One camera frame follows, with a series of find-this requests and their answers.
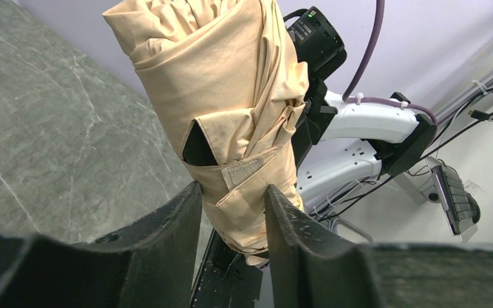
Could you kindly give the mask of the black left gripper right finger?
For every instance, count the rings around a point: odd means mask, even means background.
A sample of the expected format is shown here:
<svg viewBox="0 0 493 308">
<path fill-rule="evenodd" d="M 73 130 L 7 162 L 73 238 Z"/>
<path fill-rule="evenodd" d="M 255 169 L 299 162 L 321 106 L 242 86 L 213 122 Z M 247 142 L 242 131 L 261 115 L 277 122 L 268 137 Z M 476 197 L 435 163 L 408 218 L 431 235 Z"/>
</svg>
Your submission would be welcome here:
<svg viewBox="0 0 493 308">
<path fill-rule="evenodd" d="M 493 244 L 352 243 L 270 185 L 276 307 L 493 307 Z"/>
</svg>

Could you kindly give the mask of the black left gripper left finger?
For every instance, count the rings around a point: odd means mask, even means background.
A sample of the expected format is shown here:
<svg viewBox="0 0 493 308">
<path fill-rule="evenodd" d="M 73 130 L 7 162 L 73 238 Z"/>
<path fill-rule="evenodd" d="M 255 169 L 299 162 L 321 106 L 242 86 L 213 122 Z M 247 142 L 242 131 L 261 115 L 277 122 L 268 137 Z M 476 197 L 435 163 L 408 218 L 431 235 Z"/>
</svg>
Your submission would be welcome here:
<svg viewBox="0 0 493 308">
<path fill-rule="evenodd" d="M 0 307 L 189 307 L 201 202 L 193 182 L 92 243 L 0 233 Z"/>
</svg>

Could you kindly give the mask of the beige umbrella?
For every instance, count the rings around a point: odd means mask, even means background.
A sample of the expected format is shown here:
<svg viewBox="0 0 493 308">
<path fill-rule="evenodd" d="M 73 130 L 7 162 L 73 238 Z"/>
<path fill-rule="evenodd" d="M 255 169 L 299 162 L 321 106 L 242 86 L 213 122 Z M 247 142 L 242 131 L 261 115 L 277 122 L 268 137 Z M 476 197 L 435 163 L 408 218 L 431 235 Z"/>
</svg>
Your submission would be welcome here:
<svg viewBox="0 0 493 308">
<path fill-rule="evenodd" d="M 250 266 L 269 262 L 265 197 L 297 209 L 291 138 L 309 87 L 276 1 L 121 1 L 103 13 L 202 206 Z"/>
</svg>

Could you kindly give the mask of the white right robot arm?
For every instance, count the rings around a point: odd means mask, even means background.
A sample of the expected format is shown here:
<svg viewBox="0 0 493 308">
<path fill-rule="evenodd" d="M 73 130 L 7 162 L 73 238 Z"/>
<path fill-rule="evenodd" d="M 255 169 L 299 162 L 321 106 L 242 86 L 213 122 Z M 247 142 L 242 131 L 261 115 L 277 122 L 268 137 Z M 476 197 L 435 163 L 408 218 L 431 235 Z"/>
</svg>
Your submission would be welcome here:
<svg viewBox="0 0 493 308">
<path fill-rule="evenodd" d="M 298 60 L 309 69 L 306 107 L 292 138 L 302 200 L 413 167 L 435 139 L 436 116 L 399 92 L 381 99 L 329 91 L 325 80 L 347 59 L 343 39 L 316 7 L 289 13 L 286 20 Z"/>
</svg>

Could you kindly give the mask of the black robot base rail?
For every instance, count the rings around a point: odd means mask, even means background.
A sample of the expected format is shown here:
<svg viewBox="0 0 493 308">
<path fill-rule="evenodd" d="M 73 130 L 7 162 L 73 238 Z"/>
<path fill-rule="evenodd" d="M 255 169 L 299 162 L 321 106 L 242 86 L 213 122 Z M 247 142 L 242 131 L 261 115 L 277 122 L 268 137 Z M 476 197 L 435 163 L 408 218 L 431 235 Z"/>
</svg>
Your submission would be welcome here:
<svg viewBox="0 0 493 308">
<path fill-rule="evenodd" d="M 211 233 L 191 291 L 190 306 L 254 308 L 263 273 L 248 266 L 244 255 L 231 250 Z"/>
</svg>

